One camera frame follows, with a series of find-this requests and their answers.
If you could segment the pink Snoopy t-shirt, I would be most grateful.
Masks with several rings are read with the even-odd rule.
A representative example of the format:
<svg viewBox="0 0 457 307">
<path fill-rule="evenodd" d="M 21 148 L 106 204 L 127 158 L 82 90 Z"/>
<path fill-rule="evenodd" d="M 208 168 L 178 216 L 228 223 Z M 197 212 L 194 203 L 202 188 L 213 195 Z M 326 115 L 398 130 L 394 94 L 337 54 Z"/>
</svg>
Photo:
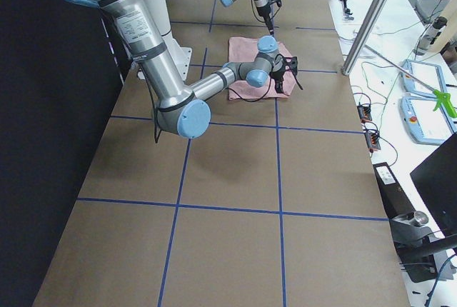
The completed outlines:
<svg viewBox="0 0 457 307">
<path fill-rule="evenodd" d="M 228 61 L 241 64 L 239 68 L 240 79 L 232 83 L 229 88 L 230 100 L 246 99 L 256 100 L 259 98 L 285 98 L 287 99 L 294 88 L 296 80 L 290 71 L 283 75 L 282 93 L 275 89 L 274 80 L 268 75 L 267 69 L 254 66 L 253 62 L 259 53 L 259 39 L 235 36 L 228 40 Z"/>
</svg>

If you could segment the orange black connector box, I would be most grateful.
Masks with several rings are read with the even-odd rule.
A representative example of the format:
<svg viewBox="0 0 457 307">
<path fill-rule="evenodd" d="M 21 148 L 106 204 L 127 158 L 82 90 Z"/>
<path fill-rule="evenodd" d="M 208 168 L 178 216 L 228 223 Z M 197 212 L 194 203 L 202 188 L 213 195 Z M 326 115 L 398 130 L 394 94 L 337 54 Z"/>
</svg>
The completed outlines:
<svg viewBox="0 0 457 307">
<path fill-rule="evenodd" d="M 371 105 L 365 105 L 365 104 L 359 104 L 357 106 L 357 112 L 359 115 L 359 118 L 361 120 L 361 123 L 366 123 L 366 122 L 371 122 L 372 117 L 371 117 Z"/>
</svg>

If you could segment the far blue teach pendant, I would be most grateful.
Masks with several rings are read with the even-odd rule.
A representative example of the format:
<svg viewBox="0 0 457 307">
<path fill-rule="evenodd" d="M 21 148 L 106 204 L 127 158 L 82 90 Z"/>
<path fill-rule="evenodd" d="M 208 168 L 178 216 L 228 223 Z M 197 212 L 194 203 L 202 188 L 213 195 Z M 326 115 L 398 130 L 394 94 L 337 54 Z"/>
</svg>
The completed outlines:
<svg viewBox="0 0 457 307">
<path fill-rule="evenodd" d="M 403 63 L 403 68 L 413 73 L 423 82 L 435 87 L 436 89 L 447 92 L 443 71 L 439 65 L 407 59 Z M 401 74 L 401 77 L 403 87 L 406 92 L 426 98 L 434 97 L 430 91 L 425 89 L 420 84 L 417 84 L 415 81 L 408 79 L 405 74 Z"/>
</svg>

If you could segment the blue teach pendant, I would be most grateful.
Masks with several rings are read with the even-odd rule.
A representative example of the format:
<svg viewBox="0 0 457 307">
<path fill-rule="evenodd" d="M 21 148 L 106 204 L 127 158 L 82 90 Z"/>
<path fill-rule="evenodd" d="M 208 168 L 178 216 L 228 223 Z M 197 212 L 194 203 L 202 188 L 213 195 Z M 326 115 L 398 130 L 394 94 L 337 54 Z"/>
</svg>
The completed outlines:
<svg viewBox="0 0 457 307">
<path fill-rule="evenodd" d="M 443 71 L 439 65 L 407 59 L 403 63 L 403 68 L 413 73 L 423 82 L 435 87 L 436 89 L 447 92 Z M 430 91 L 425 89 L 420 84 L 417 84 L 415 81 L 408 79 L 405 74 L 401 74 L 401 77 L 403 87 L 406 92 L 426 98 L 434 97 Z"/>
<path fill-rule="evenodd" d="M 401 118 L 417 144 L 440 146 L 456 132 L 456 124 L 444 107 L 433 110 L 436 102 L 418 96 L 404 96 L 400 102 Z"/>
</svg>

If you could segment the near blue teach pendant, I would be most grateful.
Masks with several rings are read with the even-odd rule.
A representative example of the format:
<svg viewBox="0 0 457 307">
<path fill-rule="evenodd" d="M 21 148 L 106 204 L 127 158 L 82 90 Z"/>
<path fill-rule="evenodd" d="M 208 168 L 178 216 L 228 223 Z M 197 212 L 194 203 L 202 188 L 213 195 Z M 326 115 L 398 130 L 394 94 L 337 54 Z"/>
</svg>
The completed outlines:
<svg viewBox="0 0 457 307">
<path fill-rule="evenodd" d="M 444 107 L 433 110 L 436 102 L 418 96 L 404 96 L 400 102 L 401 118 L 417 144 L 440 146 L 456 132 L 456 124 Z"/>
</svg>

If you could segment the metal reacher grabber tool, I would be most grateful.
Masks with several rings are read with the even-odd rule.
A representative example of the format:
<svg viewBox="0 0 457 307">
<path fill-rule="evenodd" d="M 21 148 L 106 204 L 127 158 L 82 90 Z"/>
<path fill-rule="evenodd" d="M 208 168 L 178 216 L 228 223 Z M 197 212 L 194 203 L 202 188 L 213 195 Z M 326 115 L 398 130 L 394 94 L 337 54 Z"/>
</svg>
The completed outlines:
<svg viewBox="0 0 457 307">
<path fill-rule="evenodd" d="M 405 74 L 405 76 L 408 79 L 415 81 L 417 84 L 420 84 L 425 89 L 430 91 L 434 95 L 435 100 L 436 100 L 436 105 L 434 107 L 434 111 L 436 111 L 440 107 L 443 107 L 451 118 L 453 118 L 453 119 L 456 118 L 456 108 L 454 107 L 454 105 L 451 102 L 451 95 L 449 93 L 436 89 L 435 87 L 423 82 L 418 77 L 416 77 L 413 73 L 406 70 L 402 66 L 397 65 L 390 59 L 386 58 L 384 55 L 382 55 L 380 52 L 378 52 L 377 50 L 375 50 L 368 44 L 365 44 L 364 47 L 367 48 L 373 54 L 377 55 L 378 57 L 380 57 L 381 59 L 386 61 L 388 64 L 392 65 L 394 68 L 398 69 L 401 73 Z"/>
</svg>

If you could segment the black box with label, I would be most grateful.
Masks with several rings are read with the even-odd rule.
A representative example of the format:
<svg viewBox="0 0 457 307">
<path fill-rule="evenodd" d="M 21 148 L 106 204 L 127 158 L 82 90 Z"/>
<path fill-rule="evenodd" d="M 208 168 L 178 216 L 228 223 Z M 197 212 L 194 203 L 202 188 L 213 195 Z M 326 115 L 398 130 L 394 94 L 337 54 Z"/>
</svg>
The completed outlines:
<svg viewBox="0 0 457 307">
<path fill-rule="evenodd" d="M 390 166 L 386 162 L 373 165 L 383 207 L 389 219 L 413 212 L 415 208 L 408 199 Z"/>
</svg>

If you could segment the black monitor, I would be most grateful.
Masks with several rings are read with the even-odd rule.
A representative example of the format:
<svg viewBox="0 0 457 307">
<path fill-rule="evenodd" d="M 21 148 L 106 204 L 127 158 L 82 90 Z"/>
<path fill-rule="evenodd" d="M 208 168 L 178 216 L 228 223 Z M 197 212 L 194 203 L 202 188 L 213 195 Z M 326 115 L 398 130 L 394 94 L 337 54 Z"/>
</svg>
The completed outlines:
<svg viewBox="0 0 457 307">
<path fill-rule="evenodd" d="M 410 173 L 419 196 L 447 236 L 456 233 L 456 154 L 453 134 Z"/>
</svg>

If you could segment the metal stand with knob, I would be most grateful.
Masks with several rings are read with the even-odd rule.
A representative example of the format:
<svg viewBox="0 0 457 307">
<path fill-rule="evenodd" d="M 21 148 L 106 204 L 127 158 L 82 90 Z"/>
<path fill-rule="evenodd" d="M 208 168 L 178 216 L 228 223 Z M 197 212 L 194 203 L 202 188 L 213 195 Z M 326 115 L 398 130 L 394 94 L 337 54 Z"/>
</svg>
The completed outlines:
<svg viewBox="0 0 457 307">
<path fill-rule="evenodd" d="M 442 231 L 437 237 L 427 225 L 427 215 L 420 211 L 401 214 L 389 221 L 396 253 L 414 283 L 452 280 L 456 266 L 448 250 L 456 250 L 456 234 Z"/>
</svg>

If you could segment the aluminium frame post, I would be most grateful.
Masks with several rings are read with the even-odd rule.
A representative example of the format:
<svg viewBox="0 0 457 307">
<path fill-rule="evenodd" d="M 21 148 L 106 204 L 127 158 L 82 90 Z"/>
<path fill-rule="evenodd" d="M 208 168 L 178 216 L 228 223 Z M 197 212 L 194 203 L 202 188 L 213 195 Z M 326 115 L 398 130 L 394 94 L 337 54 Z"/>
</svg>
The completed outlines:
<svg viewBox="0 0 457 307">
<path fill-rule="evenodd" d="M 346 57 L 346 60 L 344 61 L 344 64 L 341 68 L 341 73 L 344 76 L 348 76 L 354 68 L 356 61 L 364 46 L 366 45 L 366 42 L 368 41 L 371 31 L 375 26 L 375 23 L 379 15 L 381 14 L 386 2 L 387 0 L 373 0 L 371 5 L 369 6 L 367 14 L 361 25 L 361 28 L 359 29 L 356 38 L 353 41 L 349 54 Z"/>
</svg>

